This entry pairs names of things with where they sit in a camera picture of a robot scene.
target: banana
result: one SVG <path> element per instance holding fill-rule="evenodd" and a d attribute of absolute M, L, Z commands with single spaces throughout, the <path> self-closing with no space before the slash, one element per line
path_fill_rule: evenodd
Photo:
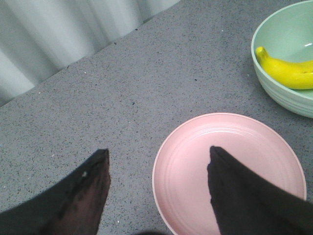
<path fill-rule="evenodd" d="M 284 61 L 271 57 L 264 47 L 256 48 L 255 56 L 264 71 L 282 85 L 291 89 L 313 89 L 313 60 Z"/>

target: dish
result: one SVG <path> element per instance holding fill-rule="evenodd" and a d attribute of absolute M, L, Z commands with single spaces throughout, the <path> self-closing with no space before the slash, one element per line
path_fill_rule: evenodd
<path fill-rule="evenodd" d="M 220 234 L 207 186 L 206 167 L 212 145 L 223 147 L 278 187 L 306 198 L 300 162 L 275 131 L 239 114 L 198 116 L 177 127 L 166 138 L 153 167 L 155 202 L 173 234 Z"/>
<path fill-rule="evenodd" d="M 255 57 L 254 51 L 259 46 L 282 60 L 312 60 L 313 1 L 295 3 L 271 14 L 258 26 L 251 42 L 254 68 L 264 90 L 284 108 L 313 118 L 313 89 L 292 90 L 271 78 Z"/>

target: gray speckled countertop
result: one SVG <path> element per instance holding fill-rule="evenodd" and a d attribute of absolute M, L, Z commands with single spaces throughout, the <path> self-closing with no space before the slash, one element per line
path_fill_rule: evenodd
<path fill-rule="evenodd" d="M 98 234 L 171 234 L 153 198 L 155 156 L 178 125 L 213 112 L 278 132 L 299 157 L 313 202 L 313 120 L 265 93 L 250 55 L 261 21 L 294 2 L 182 0 L 1 107 L 0 211 L 108 148 L 112 184 Z"/>

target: mint green bowl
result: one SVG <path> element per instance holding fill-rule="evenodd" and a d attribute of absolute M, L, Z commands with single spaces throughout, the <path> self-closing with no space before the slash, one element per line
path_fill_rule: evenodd
<path fill-rule="evenodd" d="M 259 46 L 286 61 L 313 60 L 313 0 L 289 5 L 267 17 L 251 43 L 254 68 L 264 90 L 284 108 L 313 118 L 313 89 L 292 90 L 276 82 L 257 62 L 254 51 Z"/>

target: pink plate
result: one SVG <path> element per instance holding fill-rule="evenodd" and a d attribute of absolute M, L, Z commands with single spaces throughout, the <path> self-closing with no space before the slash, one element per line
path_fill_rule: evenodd
<path fill-rule="evenodd" d="M 238 114 L 195 117 L 176 128 L 159 149 L 153 168 L 157 208 L 175 235 L 219 235 L 206 167 L 210 146 L 220 146 L 278 187 L 306 199 L 300 162 L 268 126 Z"/>

